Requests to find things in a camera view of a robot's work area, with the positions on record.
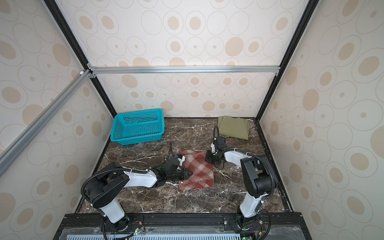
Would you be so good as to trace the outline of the teal plastic basket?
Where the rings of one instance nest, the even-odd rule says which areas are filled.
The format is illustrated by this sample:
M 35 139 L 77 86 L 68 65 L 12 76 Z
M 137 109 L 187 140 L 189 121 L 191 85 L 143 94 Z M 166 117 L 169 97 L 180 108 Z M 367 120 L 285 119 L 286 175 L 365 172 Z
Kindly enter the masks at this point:
M 123 113 L 114 118 L 111 141 L 122 146 L 159 141 L 164 132 L 162 109 Z

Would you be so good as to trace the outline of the red plaid skirt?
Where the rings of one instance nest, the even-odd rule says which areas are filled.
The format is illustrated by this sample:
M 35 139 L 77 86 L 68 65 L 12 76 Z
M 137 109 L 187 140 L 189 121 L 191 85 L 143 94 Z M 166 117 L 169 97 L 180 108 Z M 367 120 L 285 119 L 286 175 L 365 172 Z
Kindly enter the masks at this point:
M 179 182 L 179 191 L 210 188 L 214 185 L 214 167 L 205 161 L 207 152 L 181 150 L 186 157 L 183 168 L 193 172 L 193 175 L 185 181 Z

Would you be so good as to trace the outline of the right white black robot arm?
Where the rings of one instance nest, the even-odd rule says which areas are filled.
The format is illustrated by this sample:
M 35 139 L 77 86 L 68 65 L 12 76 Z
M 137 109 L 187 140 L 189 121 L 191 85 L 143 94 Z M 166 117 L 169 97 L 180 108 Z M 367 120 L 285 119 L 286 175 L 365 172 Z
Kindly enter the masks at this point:
M 246 196 L 240 205 L 241 216 L 255 217 L 265 200 L 271 198 L 279 182 L 266 156 L 253 155 L 237 148 L 229 148 L 224 137 L 214 137 L 205 161 L 218 165 L 222 161 L 241 167 Z

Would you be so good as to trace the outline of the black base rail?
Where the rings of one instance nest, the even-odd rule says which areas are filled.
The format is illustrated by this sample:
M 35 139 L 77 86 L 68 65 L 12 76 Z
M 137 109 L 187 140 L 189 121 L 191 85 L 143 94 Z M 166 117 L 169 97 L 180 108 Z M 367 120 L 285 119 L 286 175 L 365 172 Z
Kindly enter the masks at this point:
M 127 214 L 117 224 L 100 214 L 65 215 L 55 240 L 310 240 L 300 213 Z

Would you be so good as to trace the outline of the right black corner post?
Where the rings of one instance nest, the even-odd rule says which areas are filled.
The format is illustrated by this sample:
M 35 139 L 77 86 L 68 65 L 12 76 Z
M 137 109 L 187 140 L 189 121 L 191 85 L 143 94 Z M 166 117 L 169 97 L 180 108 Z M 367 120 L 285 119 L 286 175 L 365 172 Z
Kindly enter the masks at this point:
M 269 86 L 269 89 L 267 91 L 267 94 L 262 102 L 262 105 L 261 105 L 261 108 L 256 116 L 256 122 L 259 123 L 261 121 L 261 118 L 262 116 L 264 115 L 266 109 L 267 109 L 267 106 L 270 102 L 270 100 L 272 99 L 272 96 L 275 92 L 275 90 L 277 89 L 277 86 L 279 85 L 279 82 L 283 76 L 283 74 L 285 73 L 287 67 L 288 67 L 288 64 L 290 63 L 291 59 L 292 59 L 292 56 L 311 20 L 311 17 L 313 16 L 318 4 L 319 4 L 319 0 L 310 0 L 308 1 L 308 4 L 303 12 L 303 15 L 302 17 L 300 18 L 300 21 L 298 23 L 298 26 L 293 34 L 293 37 L 290 41 L 290 43 L 288 44 L 288 48 L 284 54 L 284 57 L 282 59 L 282 62 L 280 64 L 280 70 L 279 72 L 277 73 L 277 75 L 273 78 L 273 81 L 271 83 L 271 85 Z

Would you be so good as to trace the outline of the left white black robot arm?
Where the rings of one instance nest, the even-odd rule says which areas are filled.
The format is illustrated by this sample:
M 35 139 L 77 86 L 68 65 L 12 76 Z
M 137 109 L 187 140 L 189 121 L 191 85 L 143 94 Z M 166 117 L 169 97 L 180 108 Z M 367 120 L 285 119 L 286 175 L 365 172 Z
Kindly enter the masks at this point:
M 126 216 L 117 195 L 130 187 L 158 188 L 166 182 L 185 181 L 193 172 L 182 167 L 185 157 L 170 157 L 157 167 L 135 170 L 113 162 L 95 173 L 81 186 L 82 197 L 103 217 L 116 224 Z

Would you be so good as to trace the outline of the left diagonal aluminium frame bar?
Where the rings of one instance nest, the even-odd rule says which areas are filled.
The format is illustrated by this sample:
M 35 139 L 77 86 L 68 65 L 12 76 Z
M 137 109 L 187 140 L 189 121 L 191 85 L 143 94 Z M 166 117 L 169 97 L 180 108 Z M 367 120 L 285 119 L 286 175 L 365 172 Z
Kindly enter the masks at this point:
M 1 175 L 3 175 L 13 162 L 20 156 L 25 148 L 60 111 L 74 92 L 91 77 L 90 70 L 83 70 L 48 106 L 40 115 L 4 150 L 1 154 Z

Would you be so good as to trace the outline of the left black corner post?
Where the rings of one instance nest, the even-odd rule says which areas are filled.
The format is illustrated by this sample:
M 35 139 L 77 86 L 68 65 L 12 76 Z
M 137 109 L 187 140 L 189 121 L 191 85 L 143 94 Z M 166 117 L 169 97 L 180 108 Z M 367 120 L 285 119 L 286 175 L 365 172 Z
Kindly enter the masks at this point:
M 55 20 L 59 29 L 63 33 L 64 37 L 66 38 L 67 42 L 69 43 L 70 47 L 72 48 L 73 52 L 75 53 L 75 56 L 79 60 L 82 67 L 85 70 L 89 70 L 91 72 L 92 76 L 90 77 L 90 80 L 93 83 L 94 87 L 96 88 L 98 94 L 100 95 L 103 103 L 105 104 L 105 106 L 109 110 L 110 114 L 114 118 L 117 115 L 117 112 L 116 112 L 115 108 L 113 107 L 112 102 L 110 101 L 109 97 L 107 96 L 106 91 L 104 90 L 98 77 L 91 70 L 91 68 L 90 68 L 91 65 L 90 65 L 86 55 L 84 54 L 83 49 L 81 48 L 78 40 L 76 39 L 75 35 L 73 34 L 70 26 L 68 25 L 67 20 L 65 19 L 61 10 L 59 9 L 58 4 L 56 3 L 56 1 L 49 1 L 49 0 L 44 0 L 44 4 L 47 6 L 53 19 Z

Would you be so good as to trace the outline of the horizontal aluminium frame bar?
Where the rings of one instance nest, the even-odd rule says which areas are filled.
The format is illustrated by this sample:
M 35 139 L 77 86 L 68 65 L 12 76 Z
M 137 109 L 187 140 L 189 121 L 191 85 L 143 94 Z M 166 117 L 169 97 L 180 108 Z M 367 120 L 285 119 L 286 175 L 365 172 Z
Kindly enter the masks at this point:
M 94 74 L 278 73 L 279 66 L 91 67 Z

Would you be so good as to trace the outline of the olive green skirt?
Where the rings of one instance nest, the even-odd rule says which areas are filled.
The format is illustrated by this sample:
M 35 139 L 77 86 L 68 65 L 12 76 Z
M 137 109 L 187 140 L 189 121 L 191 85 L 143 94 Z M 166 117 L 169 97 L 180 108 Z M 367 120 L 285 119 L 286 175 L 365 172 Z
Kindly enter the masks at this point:
M 250 123 L 246 119 L 219 117 L 218 128 L 220 135 L 237 139 L 248 140 Z

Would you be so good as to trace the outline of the black corner post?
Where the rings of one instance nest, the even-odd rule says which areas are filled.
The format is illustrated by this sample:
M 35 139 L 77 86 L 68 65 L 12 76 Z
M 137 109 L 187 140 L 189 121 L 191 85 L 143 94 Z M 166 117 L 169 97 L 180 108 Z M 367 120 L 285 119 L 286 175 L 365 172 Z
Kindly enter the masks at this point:
M 49 1 L 49 0 L 44 0 L 44 4 L 47 6 L 53 19 L 55 20 L 59 29 L 63 33 L 64 37 L 66 38 L 67 42 L 69 43 L 70 47 L 72 48 L 73 52 L 75 53 L 75 56 L 79 60 L 82 67 L 85 70 L 89 70 L 91 72 L 92 76 L 90 77 L 90 80 L 93 83 L 94 87 L 96 88 L 98 94 L 100 95 L 103 103 L 105 104 L 105 106 L 109 110 L 110 114 L 114 118 L 117 115 L 117 112 L 116 112 L 115 108 L 113 107 L 112 102 L 110 101 L 109 97 L 107 96 L 106 91 L 104 90 L 98 77 L 91 70 L 91 68 L 90 68 L 91 65 L 90 65 L 86 55 L 84 54 L 83 49 L 81 48 L 78 40 L 76 39 L 75 35 L 73 34 L 70 26 L 68 25 L 67 20 L 65 19 L 61 10 L 59 9 L 58 4 L 56 3 L 56 1 Z
M 267 109 L 267 106 L 270 102 L 270 100 L 272 99 L 272 96 L 275 92 L 275 90 L 277 89 L 277 86 L 279 85 L 279 82 L 283 76 L 283 74 L 285 73 L 287 67 L 288 67 L 288 64 L 290 63 L 291 59 L 292 59 L 292 56 L 311 20 L 311 17 L 313 16 L 318 4 L 319 4 L 319 0 L 310 0 L 308 1 L 308 4 L 303 12 L 303 15 L 302 17 L 300 18 L 300 21 L 298 23 L 298 26 L 293 34 L 293 37 L 290 41 L 290 43 L 288 44 L 288 48 L 284 54 L 284 57 L 282 59 L 282 62 L 280 64 L 280 70 L 279 72 L 277 73 L 277 75 L 273 78 L 273 81 L 271 83 L 271 85 L 269 86 L 269 89 L 267 91 L 267 94 L 262 102 L 262 105 L 261 105 L 261 108 L 256 116 L 256 122 L 259 123 L 261 121 L 261 118 L 262 116 L 264 115 L 266 109 Z

